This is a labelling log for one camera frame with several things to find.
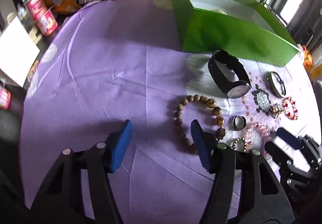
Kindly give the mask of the black wrist watch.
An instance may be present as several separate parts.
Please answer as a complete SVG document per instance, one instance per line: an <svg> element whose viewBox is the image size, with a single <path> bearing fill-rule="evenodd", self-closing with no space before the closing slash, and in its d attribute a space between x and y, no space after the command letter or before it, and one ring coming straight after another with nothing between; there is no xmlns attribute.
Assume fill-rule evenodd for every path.
<svg viewBox="0 0 322 224"><path fill-rule="evenodd" d="M221 92L230 99L245 96L251 89L243 64L225 50L215 51L208 61L208 70Z"/></svg>

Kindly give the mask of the purple floral tablecloth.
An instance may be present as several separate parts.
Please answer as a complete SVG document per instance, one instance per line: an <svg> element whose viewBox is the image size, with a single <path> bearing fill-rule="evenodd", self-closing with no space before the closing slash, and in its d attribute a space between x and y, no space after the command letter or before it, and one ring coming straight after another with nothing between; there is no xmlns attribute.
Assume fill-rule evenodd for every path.
<svg viewBox="0 0 322 224"><path fill-rule="evenodd" d="M320 142L317 101L297 57L276 68L296 101L297 120L259 112L251 93L225 100L208 59L181 51L171 0L103 1L75 13L39 63L25 100L20 158L26 205L62 150L89 149L128 119L133 136L121 167L109 176L123 221L198 223L213 176L176 132L175 111L188 95L216 100L226 143L240 136L232 128L236 115Z"/></svg>

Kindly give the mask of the white box on left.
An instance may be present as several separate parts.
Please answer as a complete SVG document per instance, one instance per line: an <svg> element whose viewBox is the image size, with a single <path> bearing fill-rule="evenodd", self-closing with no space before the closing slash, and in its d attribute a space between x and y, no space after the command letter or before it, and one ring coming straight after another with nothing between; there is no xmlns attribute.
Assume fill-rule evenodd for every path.
<svg viewBox="0 0 322 224"><path fill-rule="evenodd" d="M1 71L23 87L40 50L18 17L1 34Z"/></svg>

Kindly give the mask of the green cardboard box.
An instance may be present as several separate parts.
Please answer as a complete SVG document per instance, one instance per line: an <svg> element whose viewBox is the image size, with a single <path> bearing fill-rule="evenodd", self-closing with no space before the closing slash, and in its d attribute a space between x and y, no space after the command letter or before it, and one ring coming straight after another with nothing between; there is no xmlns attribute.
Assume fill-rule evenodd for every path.
<svg viewBox="0 0 322 224"><path fill-rule="evenodd" d="M184 52L223 49L240 59L285 66L298 47L256 0L171 0Z"/></svg>

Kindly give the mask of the red snack can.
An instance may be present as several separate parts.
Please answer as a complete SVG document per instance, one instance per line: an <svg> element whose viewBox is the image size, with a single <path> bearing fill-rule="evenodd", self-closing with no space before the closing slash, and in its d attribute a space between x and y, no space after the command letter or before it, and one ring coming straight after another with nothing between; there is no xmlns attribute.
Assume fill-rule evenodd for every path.
<svg viewBox="0 0 322 224"><path fill-rule="evenodd" d="M44 0L27 0L25 5L31 18L44 36L49 36L57 29L58 23L51 9L47 8Z"/></svg>
<svg viewBox="0 0 322 224"><path fill-rule="evenodd" d="M0 88L0 108L7 110L10 106L10 101L11 101L11 93L5 89L5 88Z"/></svg>

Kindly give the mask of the gold rhinestone brooch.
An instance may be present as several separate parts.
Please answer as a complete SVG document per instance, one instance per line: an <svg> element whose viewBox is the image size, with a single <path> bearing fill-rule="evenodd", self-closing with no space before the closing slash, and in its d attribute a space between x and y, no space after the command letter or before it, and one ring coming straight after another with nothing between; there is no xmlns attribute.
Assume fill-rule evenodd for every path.
<svg viewBox="0 0 322 224"><path fill-rule="evenodd" d="M278 118L284 112L284 107L281 104L275 103L270 106L270 113L274 119Z"/></svg>

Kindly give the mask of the orange yellow package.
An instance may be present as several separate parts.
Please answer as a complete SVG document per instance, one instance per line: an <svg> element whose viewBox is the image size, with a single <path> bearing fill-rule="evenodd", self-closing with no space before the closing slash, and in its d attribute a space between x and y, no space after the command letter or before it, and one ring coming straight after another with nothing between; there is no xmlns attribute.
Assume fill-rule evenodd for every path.
<svg viewBox="0 0 322 224"><path fill-rule="evenodd" d="M44 0L47 7L57 14L73 14L82 7L73 0Z"/></svg>

